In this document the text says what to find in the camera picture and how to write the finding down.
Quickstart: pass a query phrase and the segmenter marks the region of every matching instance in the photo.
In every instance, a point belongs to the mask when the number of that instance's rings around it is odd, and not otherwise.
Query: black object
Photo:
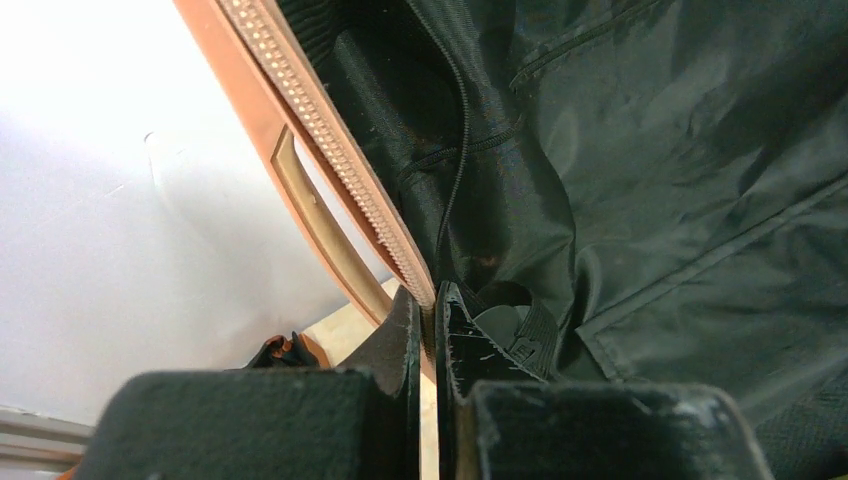
[[[770,478],[725,394],[539,382],[470,323],[456,285],[439,305],[425,324],[437,333],[443,479]],[[422,320],[401,289],[338,369],[138,377],[74,478],[418,478]]]
[[[282,335],[269,338],[244,368],[317,367],[318,359],[297,333],[289,340]]]
[[[142,375],[112,399],[74,479],[417,478],[420,341],[400,292],[336,369]]]

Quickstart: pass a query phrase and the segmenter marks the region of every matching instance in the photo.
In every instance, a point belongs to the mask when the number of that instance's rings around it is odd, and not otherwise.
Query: white wall
[[[0,165],[2,406],[93,424],[345,302],[168,0],[4,5]]]

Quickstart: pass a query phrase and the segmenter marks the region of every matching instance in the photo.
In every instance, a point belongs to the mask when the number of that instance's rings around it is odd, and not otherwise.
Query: black fabric lining
[[[510,138],[514,137],[515,134],[521,129],[522,125],[524,125],[524,115],[519,115],[518,120],[515,121],[509,128],[504,130],[503,132],[491,136],[485,140],[472,143],[468,146],[468,153],[479,153],[484,150],[488,150],[490,148],[497,147],[499,145],[503,145]],[[457,155],[459,149],[456,147],[449,147],[444,150],[439,150],[438,152],[431,153],[421,160],[416,160],[398,173],[397,176],[397,185],[398,187],[406,186],[406,182],[412,178],[413,175],[422,170],[427,170],[429,168],[433,168],[439,165],[443,160],[454,157]]]
[[[309,62],[319,68],[333,52],[336,37],[343,29],[338,3],[334,0],[278,0],[277,5],[285,13]]]
[[[775,478],[835,479],[848,473],[848,369],[757,427]]]
[[[679,270],[666,275],[617,304],[599,312],[591,319],[587,319],[577,329],[577,334],[586,346],[590,348],[592,354],[603,369],[604,374],[610,380],[626,380],[626,376],[622,374],[619,367],[620,362],[613,360],[609,354],[607,345],[604,344],[605,341],[599,337],[601,332],[615,325],[626,315],[650,305],[673,291],[679,285],[691,281],[701,273],[739,253],[755,241],[774,232],[821,201],[838,193],[846,186],[848,186],[848,172],[843,173],[836,181],[807,197],[806,200],[791,205],[777,214],[766,218],[726,243],[701,255]],[[600,361],[598,356],[603,356],[604,361]]]
[[[619,24],[626,22],[627,20],[630,20],[644,12],[647,12],[648,10],[650,10],[651,7],[660,3],[661,1],[663,0],[648,0],[636,4],[628,8],[627,10],[624,10],[623,12],[619,13],[615,17],[609,19],[608,21],[590,29],[589,31],[581,33],[580,35],[577,35],[576,37],[571,38],[570,40],[566,40],[562,44],[553,47],[550,51],[543,54],[541,57],[519,68],[518,73],[515,74],[512,80],[510,80],[509,88],[515,90],[522,83],[529,80],[534,73],[542,69],[545,65],[565,55],[570,50],[577,48],[580,45],[594,38],[609,33],[610,31],[612,31],[613,28],[615,28]]]

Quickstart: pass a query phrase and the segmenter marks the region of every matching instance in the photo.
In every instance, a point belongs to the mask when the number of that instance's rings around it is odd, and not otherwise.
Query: open suitcase
[[[368,318],[295,140],[425,346],[450,285],[529,376],[716,386],[776,477],[848,473],[844,0],[176,4]]]

